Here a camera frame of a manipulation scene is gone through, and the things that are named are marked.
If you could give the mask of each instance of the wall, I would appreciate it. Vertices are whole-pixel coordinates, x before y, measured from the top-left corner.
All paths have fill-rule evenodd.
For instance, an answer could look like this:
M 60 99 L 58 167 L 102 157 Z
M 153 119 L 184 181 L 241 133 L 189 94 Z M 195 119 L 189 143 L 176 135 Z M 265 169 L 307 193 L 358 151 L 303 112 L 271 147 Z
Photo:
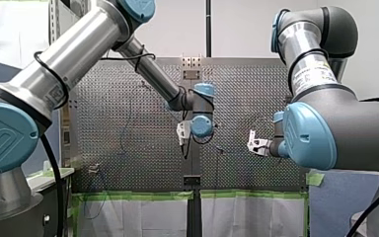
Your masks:
M 282 8 L 317 7 L 316 0 L 212 0 L 212 56 L 276 57 L 273 17 Z M 155 17 L 136 36 L 158 56 L 205 55 L 205 0 L 157 1 Z
M 46 2 L 6 2 L 0 1 L 0 63 L 24 68 L 34 60 L 36 51 L 48 47 L 47 9 Z M 1 73 L 11 76 L 16 68 L 2 67 Z M 7 81 L 10 77 L 0 77 Z M 48 129 L 47 136 L 56 157 L 59 157 L 58 112 L 53 113 L 53 125 Z M 31 158 L 23 165 L 26 175 L 42 169 L 47 159 L 41 143 Z
M 316 0 L 212 0 L 212 55 L 278 57 L 270 51 L 275 14 L 316 7 Z

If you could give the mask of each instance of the bracket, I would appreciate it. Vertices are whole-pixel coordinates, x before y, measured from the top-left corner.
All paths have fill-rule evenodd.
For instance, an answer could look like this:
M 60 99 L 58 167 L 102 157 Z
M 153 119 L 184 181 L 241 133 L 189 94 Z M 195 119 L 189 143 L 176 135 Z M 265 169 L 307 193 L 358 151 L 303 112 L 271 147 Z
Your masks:
M 260 156 L 270 156 L 269 147 L 271 141 L 267 139 L 255 138 L 255 131 L 251 130 L 249 134 L 248 149 Z
M 200 57 L 183 57 L 183 79 L 200 80 L 201 79 L 201 58 Z

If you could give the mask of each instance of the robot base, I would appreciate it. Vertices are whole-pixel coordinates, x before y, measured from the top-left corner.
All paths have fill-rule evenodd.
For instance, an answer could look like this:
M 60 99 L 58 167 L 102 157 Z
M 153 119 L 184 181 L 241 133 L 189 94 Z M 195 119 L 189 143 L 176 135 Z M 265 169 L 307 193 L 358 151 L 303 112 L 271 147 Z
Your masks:
M 0 237 L 42 237 L 44 235 L 42 195 L 33 194 L 28 207 L 13 212 L 0 215 Z

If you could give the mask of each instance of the metal pole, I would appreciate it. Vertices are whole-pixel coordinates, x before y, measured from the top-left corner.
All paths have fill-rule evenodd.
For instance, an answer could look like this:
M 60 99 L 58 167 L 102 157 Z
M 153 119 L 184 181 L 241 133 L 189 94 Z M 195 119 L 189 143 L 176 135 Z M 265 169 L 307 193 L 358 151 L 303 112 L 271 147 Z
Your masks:
M 211 57 L 211 0 L 205 0 L 206 9 L 206 35 L 207 35 L 207 57 Z

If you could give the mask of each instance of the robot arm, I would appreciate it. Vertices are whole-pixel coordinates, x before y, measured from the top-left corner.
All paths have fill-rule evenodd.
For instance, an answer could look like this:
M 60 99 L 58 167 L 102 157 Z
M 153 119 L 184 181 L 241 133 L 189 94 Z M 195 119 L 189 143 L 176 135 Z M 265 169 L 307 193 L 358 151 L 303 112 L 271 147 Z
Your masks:
M 36 61 L 11 81 L 0 83 L 0 215 L 32 205 L 21 165 L 50 127 L 52 111 L 67 102 L 69 91 L 109 49 L 126 57 L 145 53 L 133 33 L 152 18 L 154 11 L 154 0 L 101 0 L 46 51 L 36 55 Z M 153 58 L 138 60 L 137 72 L 165 98 L 171 109 L 194 111 L 193 134 L 210 135 L 214 88 L 198 84 L 185 93 Z
M 343 9 L 276 17 L 272 50 L 289 69 L 293 100 L 275 114 L 275 139 L 257 154 L 289 157 L 320 170 L 379 171 L 379 99 L 360 102 L 341 84 L 356 45 L 356 24 Z M 253 150 L 265 142 L 254 136 L 248 146 Z

